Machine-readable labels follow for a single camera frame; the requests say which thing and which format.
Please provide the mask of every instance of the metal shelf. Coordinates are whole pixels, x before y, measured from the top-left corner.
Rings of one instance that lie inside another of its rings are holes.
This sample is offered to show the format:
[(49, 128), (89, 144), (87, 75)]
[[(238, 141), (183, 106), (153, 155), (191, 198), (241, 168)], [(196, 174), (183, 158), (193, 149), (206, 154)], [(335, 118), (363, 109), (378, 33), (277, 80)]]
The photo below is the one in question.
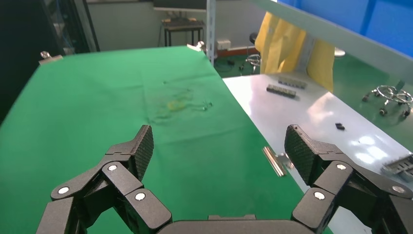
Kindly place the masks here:
[(397, 78), (413, 83), (413, 58), (325, 19), (274, 0), (251, 0), (312, 36), (343, 49)]

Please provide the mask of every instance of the keyboard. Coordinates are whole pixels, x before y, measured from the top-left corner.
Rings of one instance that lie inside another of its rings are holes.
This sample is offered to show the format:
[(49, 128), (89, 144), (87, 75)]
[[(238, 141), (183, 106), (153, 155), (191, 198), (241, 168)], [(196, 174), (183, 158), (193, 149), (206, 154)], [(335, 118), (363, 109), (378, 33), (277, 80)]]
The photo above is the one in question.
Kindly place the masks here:
[(205, 26), (204, 21), (202, 20), (188, 20), (188, 21), (169, 21), (162, 22), (163, 26), (166, 29), (186, 29), (186, 28), (202, 28)]

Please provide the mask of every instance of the white table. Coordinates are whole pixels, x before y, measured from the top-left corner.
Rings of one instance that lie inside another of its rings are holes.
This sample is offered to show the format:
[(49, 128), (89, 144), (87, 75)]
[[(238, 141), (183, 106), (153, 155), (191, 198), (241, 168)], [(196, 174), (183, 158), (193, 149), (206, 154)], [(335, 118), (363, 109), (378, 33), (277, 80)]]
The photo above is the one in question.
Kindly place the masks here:
[[(314, 140), (335, 144), (358, 165), (381, 174), (384, 162), (389, 162), (409, 151), (336, 96), (299, 74), (282, 74), (299, 78), (308, 85), (303, 89), (286, 87), (297, 92), (291, 99), (266, 91), (268, 84), (278, 84), (278, 75), (254, 75), (225, 78), (224, 82), (275, 153), (284, 152), (287, 126), (298, 124)], [(335, 123), (342, 123), (345, 131)], [(290, 170), (303, 191), (305, 185), (297, 170)], [(413, 189), (398, 177), (391, 178)], [(353, 213), (339, 208), (329, 224), (334, 234), (366, 234), (364, 226)]]

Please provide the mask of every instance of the white wall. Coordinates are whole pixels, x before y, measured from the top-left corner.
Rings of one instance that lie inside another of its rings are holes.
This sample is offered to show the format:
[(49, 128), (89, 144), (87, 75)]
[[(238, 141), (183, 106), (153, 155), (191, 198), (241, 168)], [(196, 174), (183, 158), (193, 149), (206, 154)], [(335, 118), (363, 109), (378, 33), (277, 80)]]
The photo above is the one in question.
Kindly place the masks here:
[[(89, 4), (89, 10), (102, 51), (156, 47), (161, 20), (168, 18), (166, 12), (154, 11), (151, 2), (96, 3)], [(216, 39), (230, 40), (231, 47), (252, 45), (249, 34), (258, 32), (264, 14), (248, 0), (217, 1)], [(206, 13), (188, 12), (188, 17), (206, 23)], [(172, 45), (186, 42), (190, 43), (190, 32), (187, 39), (184, 32), (172, 33)], [(160, 45), (164, 45), (163, 30)]]

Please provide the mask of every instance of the metal screw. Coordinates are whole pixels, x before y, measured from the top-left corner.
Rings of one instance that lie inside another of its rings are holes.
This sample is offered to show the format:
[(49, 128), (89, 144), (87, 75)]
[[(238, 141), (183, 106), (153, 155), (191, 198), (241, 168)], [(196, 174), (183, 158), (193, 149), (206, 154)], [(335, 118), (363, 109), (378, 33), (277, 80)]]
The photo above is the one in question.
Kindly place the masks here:
[(324, 200), (325, 196), (324, 194), (320, 193), (320, 192), (315, 192), (314, 196), (318, 199), (318, 200)]
[(346, 169), (346, 166), (344, 166), (343, 164), (337, 164), (337, 168), (339, 168), (340, 170), (344, 170)]
[(113, 170), (115, 170), (116, 168), (117, 168), (116, 165), (111, 165), (111, 166), (109, 166), (108, 170), (109, 170), (109, 171), (113, 171)]
[(145, 194), (144, 194), (144, 193), (138, 193), (138, 194), (135, 196), (135, 199), (138, 200), (138, 201), (141, 201), (141, 200), (143, 200), (144, 198), (145, 198)]
[(59, 194), (65, 194), (65, 193), (67, 193), (68, 190), (69, 190), (69, 187), (63, 187), (63, 188), (59, 189), (58, 193)]
[(404, 193), (404, 189), (399, 186), (393, 186), (392, 189), (398, 193)]

